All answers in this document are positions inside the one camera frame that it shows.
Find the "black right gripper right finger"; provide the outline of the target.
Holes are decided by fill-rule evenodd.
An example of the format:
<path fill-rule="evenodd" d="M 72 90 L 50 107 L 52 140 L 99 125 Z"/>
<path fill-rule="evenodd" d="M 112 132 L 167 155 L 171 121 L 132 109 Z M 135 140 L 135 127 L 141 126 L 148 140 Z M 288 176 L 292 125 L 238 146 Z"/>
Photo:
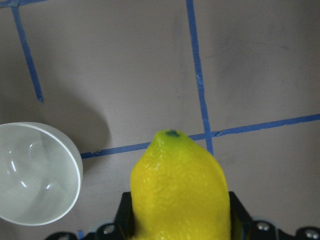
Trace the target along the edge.
<path fill-rule="evenodd" d="M 229 192 L 231 239 L 249 240 L 251 238 L 252 217 L 233 191 Z"/>

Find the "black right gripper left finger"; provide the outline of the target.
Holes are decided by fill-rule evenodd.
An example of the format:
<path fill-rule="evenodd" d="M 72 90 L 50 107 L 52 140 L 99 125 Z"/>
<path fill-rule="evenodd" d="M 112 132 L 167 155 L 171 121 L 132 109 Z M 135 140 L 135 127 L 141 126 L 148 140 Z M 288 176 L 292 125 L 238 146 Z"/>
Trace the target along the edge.
<path fill-rule="evenodd" d="M 124 192 L 114 218 L 116 240 L 130 240 L 135 233 L 135 220 L 130 192 Z"/>

